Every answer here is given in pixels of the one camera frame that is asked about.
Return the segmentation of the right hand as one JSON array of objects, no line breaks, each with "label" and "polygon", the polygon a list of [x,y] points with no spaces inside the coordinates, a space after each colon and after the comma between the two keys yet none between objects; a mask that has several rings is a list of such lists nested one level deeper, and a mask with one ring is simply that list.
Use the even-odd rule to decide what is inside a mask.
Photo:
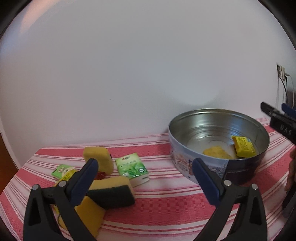
[{"label": "right hand", "polygon": [[285,185],[285,191],[288,192],[293,183],[295,183],[295,162],[296,162],[296,149],[290,153],[290,158],[292,159],[288,166],[288,176],[287,183]]}]

